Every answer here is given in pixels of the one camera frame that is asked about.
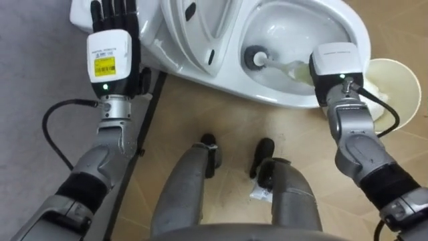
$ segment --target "white toilet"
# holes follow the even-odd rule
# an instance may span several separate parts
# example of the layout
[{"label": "white toilet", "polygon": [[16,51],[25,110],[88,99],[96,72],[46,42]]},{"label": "white toilet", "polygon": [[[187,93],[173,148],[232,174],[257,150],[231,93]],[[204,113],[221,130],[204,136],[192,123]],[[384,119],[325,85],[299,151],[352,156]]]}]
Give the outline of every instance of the white toilet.
[{"label": "white toilet", "polygon": [[[73,0],[71,22],[92,32],[91,0]],[[342,0],[137,0],[142,63],[232,94],[278,106],[316,108],[314,88],[279,70],[248,70],[246,47],[267,48],[277,61],[308,63],[315,46],[353,42],[362,65],[370,39]]]}]

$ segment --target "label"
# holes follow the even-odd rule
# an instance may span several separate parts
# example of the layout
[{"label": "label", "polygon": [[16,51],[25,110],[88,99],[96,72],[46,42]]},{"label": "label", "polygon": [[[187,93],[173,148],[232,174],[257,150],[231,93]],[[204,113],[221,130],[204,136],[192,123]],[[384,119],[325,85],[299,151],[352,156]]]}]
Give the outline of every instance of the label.
[{"label": "label", "polygon": [[95,76],[109,76],[116,74],[116,62],[114,57],[98,58],[94,61]]}]

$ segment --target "beige floor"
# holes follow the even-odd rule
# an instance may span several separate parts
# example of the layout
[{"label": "beige floor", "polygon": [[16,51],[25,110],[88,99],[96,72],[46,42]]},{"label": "beige floor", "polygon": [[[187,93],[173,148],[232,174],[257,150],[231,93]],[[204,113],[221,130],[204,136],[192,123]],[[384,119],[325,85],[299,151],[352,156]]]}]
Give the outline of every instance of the beige floor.
[{"label": "beige floor", "polygon": [[[418,75],[422,106],[414,120],[383,138],[390,154],[423,185],[428,183],[428,0],[348,0],[363,18],[373,58],[392,58]],[[256,143],[272,138],[276,156],[293,161],[319,201],[325,232],[372,240],[377,211],[334,166],[334,141],[319,110],[289,110],[244,100],[169,76],[128,186],[114,241],[141,240],[174,163],[206,132],[223,147],[223,166],[207,180],[204,223],[270,222],[270,205],[249,198],[247,170]],[[383,232],[383,240],[392,240]]]}]

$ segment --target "toilet brush head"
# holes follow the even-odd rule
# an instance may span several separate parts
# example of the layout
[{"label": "toilet brush head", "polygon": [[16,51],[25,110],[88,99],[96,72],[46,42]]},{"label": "toilet brush head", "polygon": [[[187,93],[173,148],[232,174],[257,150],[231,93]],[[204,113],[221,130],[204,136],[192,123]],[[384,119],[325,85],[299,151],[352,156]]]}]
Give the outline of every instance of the toilet brush head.
[{"label": "toilet brush head", "polygon": [[254,46],[249,46],[245,49],[245,52],[243,54],[243,61],[249,70],[258,71],[265,68],[264,65],[256,64],[254,62],[254,58],[258,53],[264,53],[264,56],[266,58],[269,57],[268,49],[266,49],[263,46],[254,45]]}]

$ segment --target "toilet seat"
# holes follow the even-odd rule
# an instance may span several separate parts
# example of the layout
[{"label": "toilet seat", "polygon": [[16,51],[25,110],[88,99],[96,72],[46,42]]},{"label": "toilet seat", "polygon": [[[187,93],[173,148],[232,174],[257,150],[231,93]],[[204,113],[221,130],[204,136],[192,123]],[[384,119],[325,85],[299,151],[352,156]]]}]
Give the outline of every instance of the toilet seat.
[{"label": "toilet seat", "polygon": [[161,7],[174,42],[188,61],[215,76],[223,62],[241,3],[242,0],[162,0]]}]

